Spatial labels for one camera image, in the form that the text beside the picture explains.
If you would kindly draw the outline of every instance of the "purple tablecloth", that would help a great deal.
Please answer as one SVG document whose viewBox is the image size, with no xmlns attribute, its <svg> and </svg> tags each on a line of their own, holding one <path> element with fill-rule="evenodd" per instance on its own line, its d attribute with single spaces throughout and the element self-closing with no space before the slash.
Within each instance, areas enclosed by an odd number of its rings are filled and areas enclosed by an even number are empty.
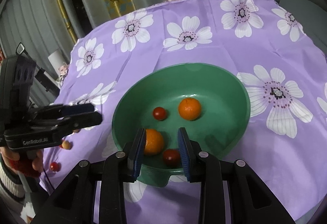
<svg viewBox="0 0 327 224">
<path fill-rule="evenodd" d="M 92 102 L 104 121 L 71 135 L 71 150 L 45 150 L 45 168 L 52 161 L 62 165 L 60 172 L 47 170 L 54 186 L 80 160 L 96 162 L 116 151 L 112 115 L 133 84 L 170 65 L 202 62 L 237 75 L 251 100 L 248 128 L 225 160 L 245 160 L 295 220 L 327 193 L 326 60 L 274 0 L 152 6 L 97 27 L 71 57 L 56 102 Z M 48 186 L 44 175 L 41 182 Z M 125 196 L 129 224 L 197 223 L 199 185 L 183 177 L 165 188 L 126 184 Z"/>
</svg>

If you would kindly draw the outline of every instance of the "human hand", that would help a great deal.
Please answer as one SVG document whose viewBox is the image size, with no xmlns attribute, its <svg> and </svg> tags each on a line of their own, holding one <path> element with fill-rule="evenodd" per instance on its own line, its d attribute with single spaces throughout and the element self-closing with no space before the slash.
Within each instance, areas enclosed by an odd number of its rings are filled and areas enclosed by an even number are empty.
<svg viewBox="0 0 327 224">
<path fill-rule="evenodd" d="M 12 168 L 10 161 L 19 161 L 19 153 L 13 152 L 8 147 L 0 147 L 0 152 L 3 158 L 5 165 L 14 173 L 18 174 L 18 171 Z M 43 152 L 38 150 L 36 152 L 36 158 L 32 161 L 32 167 L 37 172 L 43 171 Z"/>
</svg>

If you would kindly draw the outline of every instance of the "red cherry tomato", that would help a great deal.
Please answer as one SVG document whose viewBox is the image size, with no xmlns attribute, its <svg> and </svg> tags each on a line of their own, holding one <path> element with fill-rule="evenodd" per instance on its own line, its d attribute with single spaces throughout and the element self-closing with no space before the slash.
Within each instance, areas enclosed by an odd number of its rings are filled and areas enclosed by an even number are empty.
<svg viewBox="0 0 327 224">
<path fill-rule="evenodd" d="M 153 117 L 158 121 L 163 121 L 167 118 L 167 112 L 162 107 L 156 107 L 152 112 Z"/>
<path fill-rule="evenodd" d="M 163 162 L 171 168 L 177 168 L 180 166 L 180 154 L 176 149 L 167 149 L 162 154 Z"/>
<path fill-rule="evenodd" d="M 52 171 L 60 171 L 60 165 L 57 162 L 51 162 L 50 170 Z"/>
</svg>

